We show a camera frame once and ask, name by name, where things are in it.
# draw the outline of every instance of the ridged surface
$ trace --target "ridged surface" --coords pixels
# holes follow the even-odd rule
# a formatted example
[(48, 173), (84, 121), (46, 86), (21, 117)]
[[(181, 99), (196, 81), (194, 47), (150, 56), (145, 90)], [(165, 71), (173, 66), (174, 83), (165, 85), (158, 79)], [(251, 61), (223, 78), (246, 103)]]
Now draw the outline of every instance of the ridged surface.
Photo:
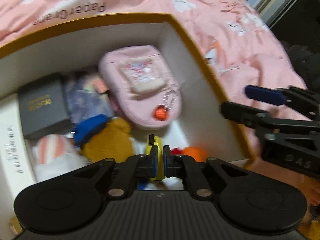
[(112, 201), (91, 224), (65, 235), (24, 231), (18, 240), (303, 240), (298, 232), (257, 236), (228, 224), (210, 202), (187, 191), (135, 191)]

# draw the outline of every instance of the screw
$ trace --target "screw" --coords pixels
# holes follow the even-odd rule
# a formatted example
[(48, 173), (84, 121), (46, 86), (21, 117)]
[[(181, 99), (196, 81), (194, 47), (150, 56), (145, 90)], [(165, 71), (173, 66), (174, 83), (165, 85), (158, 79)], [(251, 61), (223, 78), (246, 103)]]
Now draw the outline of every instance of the screw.
[(209, 197), (212, 194), (212, 191), (207, 188), (201, 188), (196, 191), (196, 194), (199, 197)]
[(264, 114), (264, 113), (257, 113), (257, 117), (266, 117), (266, 114)]
[(265, 139), (267, 139), (268, 141), (273, 141), (276, 139), (276, 136), (272, 133), (267, 133), (265, 136)]
[(124, 191), (120, 188), (112, 188), (108, 191), (108, 194), (113, 197), (120, 197), (124, 194)]

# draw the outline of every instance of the orange object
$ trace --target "orange object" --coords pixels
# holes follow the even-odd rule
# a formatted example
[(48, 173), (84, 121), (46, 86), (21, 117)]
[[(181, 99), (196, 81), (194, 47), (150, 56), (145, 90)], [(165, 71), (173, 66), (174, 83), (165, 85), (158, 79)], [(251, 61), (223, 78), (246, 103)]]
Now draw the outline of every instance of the orange object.
[(157, 119), (157, 120), (160, 120), (160, 121), (164, 121), (168, 118), (168, 115), (167, 115), (167, 110), (164, 108), (163, 105), (159, 105), (153, 116)]
[(208, 157), (207, 151), (198, 147), (189, 146), (182, 150), (182, 154), (193, 157), (196, 162), (205, 162)]

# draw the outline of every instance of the pink bag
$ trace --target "pink bag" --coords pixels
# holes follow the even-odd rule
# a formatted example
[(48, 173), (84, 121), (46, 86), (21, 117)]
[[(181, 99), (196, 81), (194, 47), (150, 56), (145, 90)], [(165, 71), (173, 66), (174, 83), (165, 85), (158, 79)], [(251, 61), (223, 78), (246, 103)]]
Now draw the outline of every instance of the pink bag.
[[(138, 127), (160, 129), (179, 116), (178, 84), (155, 47), (134, 46), (108, 52), (100, 60), (99, 70), (126, 117)], [(174, 103), (167, 111), (168, 118), (160, 121), (154, 112), (166, 94), (167, 102)]]

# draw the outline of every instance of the red object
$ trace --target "red object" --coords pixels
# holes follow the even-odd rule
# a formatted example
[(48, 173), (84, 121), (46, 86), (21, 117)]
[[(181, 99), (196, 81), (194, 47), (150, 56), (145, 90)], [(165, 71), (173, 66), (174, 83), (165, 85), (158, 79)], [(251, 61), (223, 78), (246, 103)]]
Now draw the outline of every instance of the red object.
[(156, 118), (159, 121), (164, 121), (168, 118), (167, 115), (167, 109), (164, 108), (163, 105), (159, 105), (156, 109), (155, 112), (153, 113), (154, 118)]
[(171, 154), (172, 155), (176, 155), (176, 154), (183, 154), (182, 153), (182, 150), (180, 148), (174, 148), (172, 151), (171, 151)]

